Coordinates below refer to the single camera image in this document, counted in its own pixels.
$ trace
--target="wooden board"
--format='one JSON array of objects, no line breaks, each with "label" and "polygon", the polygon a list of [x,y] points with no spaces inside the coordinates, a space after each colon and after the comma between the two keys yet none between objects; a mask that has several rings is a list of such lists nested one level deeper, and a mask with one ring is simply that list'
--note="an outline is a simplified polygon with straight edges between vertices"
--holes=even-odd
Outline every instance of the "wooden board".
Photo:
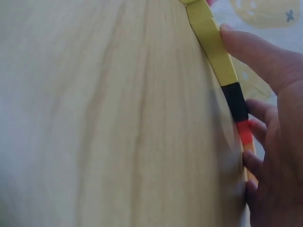
[{"label": "wooden board", "polygon": [[1,226],[241,225],[239,139],[178,0],[2,0],[0,81]]}]

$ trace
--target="colored stripe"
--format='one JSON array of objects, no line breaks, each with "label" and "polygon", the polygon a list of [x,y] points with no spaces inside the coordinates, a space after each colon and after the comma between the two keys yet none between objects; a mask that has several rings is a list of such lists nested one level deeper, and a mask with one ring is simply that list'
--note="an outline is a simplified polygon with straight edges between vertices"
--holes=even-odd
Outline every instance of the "colored stripe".
[{"label": "colored stripe", "polygon": [[250,122],[243,121],[236,123],[237,129],[243,144],[250,144],[253,142],[252,134],[250,131]]},{"label": "colored stripe", "polygon": [[248,112],[239,83],[221,87],[236,123],[248,120]]}]

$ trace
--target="yellow tape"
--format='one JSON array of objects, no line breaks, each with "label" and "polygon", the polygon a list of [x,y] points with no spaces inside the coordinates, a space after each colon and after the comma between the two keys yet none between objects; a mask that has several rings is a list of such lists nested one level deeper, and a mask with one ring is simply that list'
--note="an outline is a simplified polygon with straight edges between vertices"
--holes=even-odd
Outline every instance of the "yellow tape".
[{"label": "yellow tape", "polygon": [[230,55],[225,50],[220,30],[206,0],[180,0],[186,5],[190,25],[221,86],[238,82]]}]

